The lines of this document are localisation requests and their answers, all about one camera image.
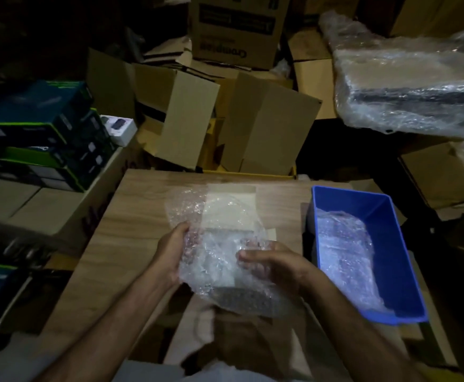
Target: wooden tabletop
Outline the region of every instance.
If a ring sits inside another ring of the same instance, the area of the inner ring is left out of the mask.
[[[255,177],[128,170],[57,303],[44,334],[66,346],[95,321],[150,263],[158,239],[170,231],[165,215],[173,187],[247,182],[256,187],[257,212],[277,240],[301,253],[302,217],[311,187],[350,188],[345,183],[259,181]]]

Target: black label on box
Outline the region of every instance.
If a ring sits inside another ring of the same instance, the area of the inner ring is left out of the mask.
[[[222,27],[272,35],[276,19],[207,4],[200,4],[200,22]]]

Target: box stack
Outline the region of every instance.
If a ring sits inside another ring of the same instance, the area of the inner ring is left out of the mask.
[[[0,98],[0,178],[84,192],[116,146],[84,82],[38,80]]]

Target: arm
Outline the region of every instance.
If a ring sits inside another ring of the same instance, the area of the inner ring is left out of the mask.
[[[149,267],[93,327],[35,382],[112,380],[160,299],[178,284],[178,263],[189,225],[163,236]]]
[[[425,381],[321,270],[284,245],[274,244],[275,250],[242,250],[239,260],[266,264],[274,282],[285,289],[288,284],[298,288],[355,382]]]

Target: hand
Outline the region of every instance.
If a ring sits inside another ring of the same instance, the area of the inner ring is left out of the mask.
[[[272,282],[290,293],[297,293],[301,288],[307,288],[311,273],[319,269],[282,243],[277,241],[270,243],[272,250],[240,250],[239,261],[250,267],[253,267],[253,263],[263,264],[269,268],[269,278]]]
[[[179,283],[179,262],[183,255],[184,235],[188,229],[190,223],[180,223],[160,238],[152,258],[152,266],[168,280],[170,287]]]

